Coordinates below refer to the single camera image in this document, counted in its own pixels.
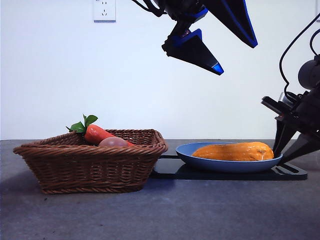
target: blue accent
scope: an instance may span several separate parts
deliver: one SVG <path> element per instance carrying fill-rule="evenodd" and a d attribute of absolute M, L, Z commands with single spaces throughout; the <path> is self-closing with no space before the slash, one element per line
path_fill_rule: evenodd
<path fill-rule="evenodd" d="M 212 67 L 213 70 L 215 70 L 217 73 L 219 74 L 223 74 L 225 71 L 223 70 L 222 66 L 220 65 L 220 63 L 217 63 L 216 65 L 214 65 Z"/>
<path fill-rule="evenodd" d="M 186 41 L 188 41 L 189 39 L 193 38 L 194 36 L 198 36 L 202 40 L 201 29 L 197 29 L 197 30 L 195 30 L 193 32 L 190 32 L 188 35 L 186 35 L 184 37 L 172 36 L 172 40 L 174 42 L 173 45 L 178 48 L 182 44 L 184 44 Z"/>
<path fill-rule="evenodd" d="M 229 15 L 232 17 L 233 19 L 233 22 L 238 26 L 238 28 L 240 29 L 240 31 L 245 35 L 246 39 L 249 40 L 249 42 L 251 43 L 252 47 L 254 48 L 255 46 L 258 45 L 258 42 L 257 42 L 257 39 L 255 37 L 255 33 L 254 33 L 254 29 L 251 25 L 251 21 L 250 21 L 250 18 L 249 18 L 249 15 L 248 15 L 248 10 L 247 10 L 247 6 L 246 6 L 246 1 L 245 0 L 242 0 L 243 1 L 243 4 L 244 4 L 244 9 L 245 9 L 245 14 L 247 16 L 247 19 L 248 19 L 248 23 L 249 23 L 249 26 L 250 26 L 250 29 L 251 29 L 251 32 L 252 32 L 252 35 L 254 37 L 254 39 L 252 39 L 251 37 L 248 36 L 248 34 L 246 33 L 246 31 L 244 30 L 244 28 L 242 27 L 242 25 L 237 21 L 237 18 L 236 16 L 234 15 L 234 13 L 231 11 L 229 5 L 226 3 L 225 0 L 221 0 L 223 5 L 225 6 L 226 10 L 229 12 Z"/>
<path fill-rule="evenodd" d="M 206 15 L 207 13 L 208 13 L 208 9 L 205 7 L 203 10 L 201 10 L 200 12 L 198 12 L 196 14 L 186 13 L 185 15 L 198 19 L 198 18 Z"/>

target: wicker basket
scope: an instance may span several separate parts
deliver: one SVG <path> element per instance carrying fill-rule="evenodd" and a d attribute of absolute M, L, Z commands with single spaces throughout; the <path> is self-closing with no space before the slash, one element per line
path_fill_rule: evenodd
<path fill-rule="evenodd" d="M 23 157 L 46 194 L 141 190 L 168 145 L 153 129 L 107 131 L 135 146 L 93 146 L 71 132 L 23 144 L 13 152 Z"/>

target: green leaf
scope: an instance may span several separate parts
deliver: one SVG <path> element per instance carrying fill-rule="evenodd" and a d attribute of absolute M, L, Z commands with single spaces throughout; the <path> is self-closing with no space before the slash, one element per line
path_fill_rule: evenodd
<path fill-rule="evenodd" d="M 83 123 L 77 122 L 75 124 L 72 124 L 70 128 L 67 127 L 69 131 L 76 131 L 77 133 L 85 133 L 86 132 L 86 127 L 83 125 Z"/>
<path fill-rule="evenodd" d="M 83 113 L 82 113 L 82 115 L 83 115 L 83 119 L 84 119 L 84 125 L 86 125 L 86 122 L 87 122 L 87 116 L 86 116 L 86 115 L 84 115 Z"/>
<path fill-rule="evenodd" d="M 94 115 L 89 115 L 88 117 L 86 117 L 84 125 L 87 128 L 90 124 L 94 123 L 95 121 L 97 121 L 97 117 Z"/>

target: black cable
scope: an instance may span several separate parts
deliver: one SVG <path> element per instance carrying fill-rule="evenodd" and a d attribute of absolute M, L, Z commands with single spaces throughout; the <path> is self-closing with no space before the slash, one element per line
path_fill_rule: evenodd
<path fill-rule="evenodd" d="M 284 51 L 284 53 L 282 54 L 281 58 L 280 58 L 280 62 L 279 62 L 279 68 L 280 68 L 280 73 L 281 76 L 283 78 L 283 80 L 285 81 L 286 85 L 284 87 L 284 95 L 286 96 L 286 98 L 290 101 L 292 101 L 293 103 L 296 102 L 296 100 L 289 96 L 287 93 L 287 87 L 289 86 L 289 81 L 287 80 L 284 71 L 282 69 L 282 61 L 284 60 L 285 55 L 287 54 L 287 52 L 289 51 L 289 49 L 292 47 L 292 45 L 297 41 L 298 38 L 300 38 L 300 36 L 320 17 L 320 13 L 294 38 L 294 40 L 290 43 L 290 45 L 286 48 L 286 50 Z"/>
<path fill-rule="evenodd" d="M 314 55 L 318 56 L 319 54 L 316 53 L 316 51 L 314 50 L 314 47 L 313 47 L 313 41 L 314 41 L 314 38 L 315 36 L 320 33 L 320 29 L 318 29 L 317 31 L 315 31 L 315 33 L 312 35 L 311 39 L 310 39 L 310 48 L 311 48 L 311 51 L 314 53 Z"/>
<path fill-rule="evenodd" d="M 136 4 L 138 4 L 141 8 L 143 8 L 144 10 L 151 12 L 151 10 L 145 6 L 143 6 L 140 2 L 138 2 L 137 0 L 132 0 L 133 2 L 135 2 Z"/>
<path fill-rule="evenodd" d="M 143 2 L 146 4 L 146 6 L 142 5 L 140 2 L 138 2 L 138 0 L 132 0 L 134 3 L 136 3 L 138 6 L 140 6 L 141 8 L 143 8 L 144 10 L 153 13 L 154 15 L 156 15 L 157 17 L 162 16 L 163 14 L 167 14 L 165 12 L 165 0 L 161 0 L 159 1 L 159 8 L 156 8 L 151 0 L 143 0 Z"/>

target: black tray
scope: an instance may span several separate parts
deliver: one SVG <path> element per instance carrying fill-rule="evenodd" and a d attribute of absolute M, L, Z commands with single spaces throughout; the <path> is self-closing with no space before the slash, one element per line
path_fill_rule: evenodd
<path fill-rule="evenodd" d="M 290 163 L 256 173 L 223 173 L 205 171 L 187 165 L 177 155 L 161 155 L 156 162 L 151 178 L 189 180 L 306 180 L 308 173 Z"/>

